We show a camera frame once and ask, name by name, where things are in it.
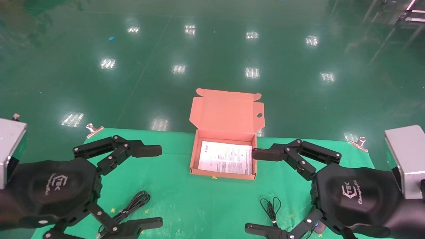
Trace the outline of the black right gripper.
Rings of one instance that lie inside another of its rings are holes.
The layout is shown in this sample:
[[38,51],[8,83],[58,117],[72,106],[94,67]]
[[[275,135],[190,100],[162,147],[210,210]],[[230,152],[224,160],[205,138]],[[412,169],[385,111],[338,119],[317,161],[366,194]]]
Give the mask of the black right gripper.
[[[423,239],[424,201],[406,199],[394,175],[371,168],[340,166],[342,154],[296,139],[274,143],[268,149],[254,148],[261,161],[284,161],[312,182],[312,204],[323,213],[321,222],[345,239],[355,234],[373,238]],[[317,172],[305,158],[327,166]]]

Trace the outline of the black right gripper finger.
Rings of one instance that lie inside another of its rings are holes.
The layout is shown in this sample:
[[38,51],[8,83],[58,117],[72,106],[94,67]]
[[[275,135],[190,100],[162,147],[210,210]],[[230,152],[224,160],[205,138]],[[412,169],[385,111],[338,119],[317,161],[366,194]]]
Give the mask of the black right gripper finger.
[[247,223],[245,232],[253,235],[263,236],[267,239],[300,239],[307,232],[313,232],[313,228],[319,221],[325,221],[325,225],[336,226],[344,239],[355,239],[351,226],[357,223],[357,210],[354,208],[336,207],[321,208],[313,210],[303,221],[289,232],[279,227],[264,226],[260,224]]

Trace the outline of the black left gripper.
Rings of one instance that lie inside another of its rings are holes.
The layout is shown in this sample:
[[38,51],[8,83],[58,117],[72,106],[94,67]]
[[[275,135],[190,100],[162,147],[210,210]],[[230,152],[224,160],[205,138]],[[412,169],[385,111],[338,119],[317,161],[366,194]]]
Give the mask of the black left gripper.
[[[97,163],[87,159],[108,153]],[[39,228],[55,224],[44,239],[80,239],[65,234],[89,215],[106,230],[103,239],[137,239],[143,230],[163,226],[161,217],[130,220],[118,224],[97,202],[101,177],[108,175],[129,157],[162,154],[161,145],[145,145],[141,140],[121,136],[103,138],[73,149],[70,161],[41,161],[18,164],[0,195],[1,230]]]

